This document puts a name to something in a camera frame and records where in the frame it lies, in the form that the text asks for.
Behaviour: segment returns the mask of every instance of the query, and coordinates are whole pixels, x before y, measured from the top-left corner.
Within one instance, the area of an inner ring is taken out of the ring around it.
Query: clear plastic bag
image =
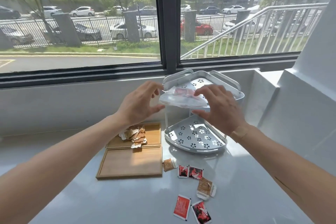
[[[174,86],[160,96],[159,102],[182,108],[206,107],[207,102],[199,96],[194,96],[194,93],[194,90]]]

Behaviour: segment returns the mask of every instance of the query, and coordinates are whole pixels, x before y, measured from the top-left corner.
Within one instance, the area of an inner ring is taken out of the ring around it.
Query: black window frame
[[[180,60],[180,6],[180,0],[156,0],[160,62],[0,73],[0,89],[167,76],[189,68],[195,71],[244,68],[260,68],[261,71],[283,70],[291,68],[300,53]]]

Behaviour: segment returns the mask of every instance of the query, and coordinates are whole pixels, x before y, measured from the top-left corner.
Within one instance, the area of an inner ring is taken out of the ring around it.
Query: person's right hand
[[[203,94],[208,100],[210,112],[193,110],[192,113],[205,119],[215,128],[230,135],[237,127],[246,125],[246,121],[233,94],[224,86],[206,85],[195,91],[195,96]]]

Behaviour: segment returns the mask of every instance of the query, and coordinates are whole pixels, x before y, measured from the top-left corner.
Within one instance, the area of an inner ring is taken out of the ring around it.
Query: pile of brown wrappers
[[[145,136],[145,128],[143,125],[131,126],[119,134],[122,140],[131,140],[133,142],[131,148],[138,148],[147,143]]]

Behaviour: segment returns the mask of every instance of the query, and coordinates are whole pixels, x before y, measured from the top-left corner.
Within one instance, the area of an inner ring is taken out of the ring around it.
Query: wooden tray
[[[162,147],[107,149],[96,178],[119,179],[162,176]]]
[[[142,148],[157,147],[161,145],[161,123],[147,123],[143,124],[145,127],[145,136],[147,144],[142,145]],[[121,140],[120,136],[113,138],[105,147],[107,149],[130,149],[132,141]]]

